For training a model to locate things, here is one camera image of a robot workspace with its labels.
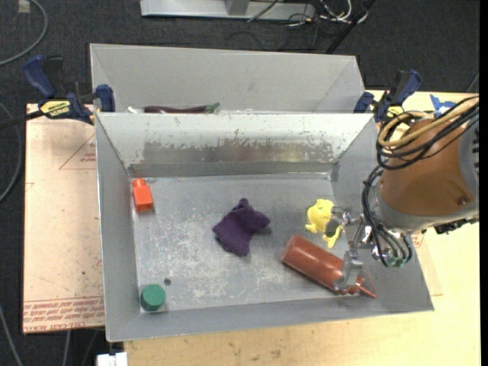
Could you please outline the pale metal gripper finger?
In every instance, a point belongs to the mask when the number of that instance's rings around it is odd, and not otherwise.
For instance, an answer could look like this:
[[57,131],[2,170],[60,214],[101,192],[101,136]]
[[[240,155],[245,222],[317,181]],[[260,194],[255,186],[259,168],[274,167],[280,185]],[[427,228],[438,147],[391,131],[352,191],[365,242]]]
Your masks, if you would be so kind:
[[337,239],[342,226],[352,222],[352,209],[350,207],[333,206],[328,222],[328,239]]
[[341,274],[334,281],[335,290],[340,294],[346,294],[357,287],[358,277],[362,268],[363,262],[358,257],[358,253],[355,250],[346,251],[342,260]]

